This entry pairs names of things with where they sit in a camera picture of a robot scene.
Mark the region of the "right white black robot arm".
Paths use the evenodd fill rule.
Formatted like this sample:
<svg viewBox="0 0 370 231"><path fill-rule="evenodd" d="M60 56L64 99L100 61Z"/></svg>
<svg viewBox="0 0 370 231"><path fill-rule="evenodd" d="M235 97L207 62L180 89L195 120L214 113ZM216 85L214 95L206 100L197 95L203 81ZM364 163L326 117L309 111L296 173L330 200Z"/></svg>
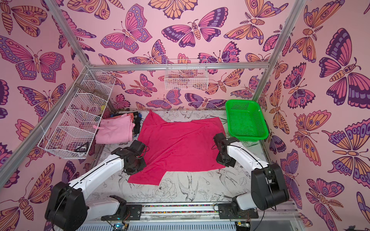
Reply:
<svg viewBox="0 0 370 231"><path fill-rule="evenodd" d="M276 208L289 201L290 195L278 164L261 160L235 137L227 138L219 133L214 136L218 149L217 163L234 167L239 163L249 172L251 189L232 198L229 205L219 206L220 218L258 218L257 210Z"/></svg>

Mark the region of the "magenta t-shirt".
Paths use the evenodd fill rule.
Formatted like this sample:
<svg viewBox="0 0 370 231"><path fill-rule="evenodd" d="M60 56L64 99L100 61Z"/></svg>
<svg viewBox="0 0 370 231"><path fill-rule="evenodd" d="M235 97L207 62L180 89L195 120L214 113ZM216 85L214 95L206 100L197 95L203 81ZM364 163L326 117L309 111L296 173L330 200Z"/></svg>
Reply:
<svg viewBox="0 0 370 231"><path fill-rule="evenodd" d="M138 140L149 147L146 167L130 176L129 183L159 185L166 172L202 172L223 168L217 163L214 136L225 133L218 117L190 122L166 122L149 112Z"/></svg>

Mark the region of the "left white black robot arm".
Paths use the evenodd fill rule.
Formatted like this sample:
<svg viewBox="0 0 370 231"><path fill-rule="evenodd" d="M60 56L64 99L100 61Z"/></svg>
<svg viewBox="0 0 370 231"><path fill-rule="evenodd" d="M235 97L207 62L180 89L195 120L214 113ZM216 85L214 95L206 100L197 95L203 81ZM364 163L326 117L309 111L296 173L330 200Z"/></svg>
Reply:
<svg viewBox="0 0 370 231"><path fill-rule="evenodd" d="M87 203L88 197L104 181L119 171L131 176L146 167L144 160L149 147L134 140L129 147L117 148L100 164L71 180L59 182L52 189L52 194L45 212L45 219L52 230L76 231L85 221L96 218L125 220L132 215L127 201L117 195L107 199Z"/></svg>

